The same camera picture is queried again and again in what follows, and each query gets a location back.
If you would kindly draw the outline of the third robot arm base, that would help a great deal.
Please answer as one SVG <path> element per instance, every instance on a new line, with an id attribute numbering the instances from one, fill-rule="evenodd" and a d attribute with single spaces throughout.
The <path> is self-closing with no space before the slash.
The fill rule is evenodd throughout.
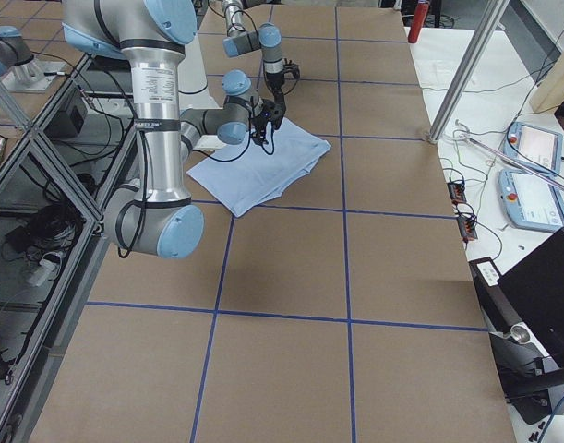
<path id="1" fill-rule="evenodd" d="M 38 59 L 14 26 L 0 26 L 0 78 L 14 92 L 44 92 L 63 66 Z"/>

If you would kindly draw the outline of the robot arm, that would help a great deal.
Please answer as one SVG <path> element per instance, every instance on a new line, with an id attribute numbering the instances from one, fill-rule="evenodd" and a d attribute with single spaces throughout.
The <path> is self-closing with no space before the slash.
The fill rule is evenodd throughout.
<path id="1" fill-rule="evenodd" d="M 282 53 L 282 35 L 272 23 L 266 22 L 256 26 L 247 10 L 266 4 L 266 1 L 221 1 L 221 10 L 226 22 L 226 38 L 223 48 L 230 58 L 243 54 L 261 51 L 264 80 L 273 101 L 264 101 L 264 110 L 259 118 L 265 125 L 268 121 L 271 128 L 277 130 L 282 125 L 286 111 L 283 86 L 286 76 L 290 74 L 295 81 L 300 78 L 299 65 L 288 60 Z"/>
<path id="2" fill-rule="evenodd" d="M 126 60 L 131 67 L 131 112 L 137 133 L 140 178 L 119 186 L 104 212 L 104 231 L 120 257 L 133 252 L 163 258 L 190 255 L 203 234 L 204 217 L 184 184 L 184 164 L 205 136 L 226 144 L 245 138 L 261 145 L 281 126 L 285 113 L 282 87 L 285 60 L 282 35 L 270 23 L 248 32 L 240 15 L 247 1 L 222 5 L 229 29 L 230 56 L 262 53 L 264 76 L 272 92 L 263 99 L 240 70 L 222 81 L 220 109 L 183 109 L 178 69 L 186 47 L 198 35 L 198 17 L 190 1 L 66 1 L 66 41 L 90 55 Z"/>

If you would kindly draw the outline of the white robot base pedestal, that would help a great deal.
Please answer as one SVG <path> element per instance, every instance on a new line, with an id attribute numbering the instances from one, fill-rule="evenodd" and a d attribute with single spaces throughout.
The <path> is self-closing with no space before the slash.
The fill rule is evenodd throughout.
<path id="1" fill-rule="evenodd" d="M 185 58 L 177 68 L 179 126 L 181 155 L 186 158 L 193 150 L 212 153 L 224 147 L 216 133 L 200 128 L 201 114 L 207 110 L 218 110 L 221 106 L 210 94 L 199 36 L 185 45 Z"/>

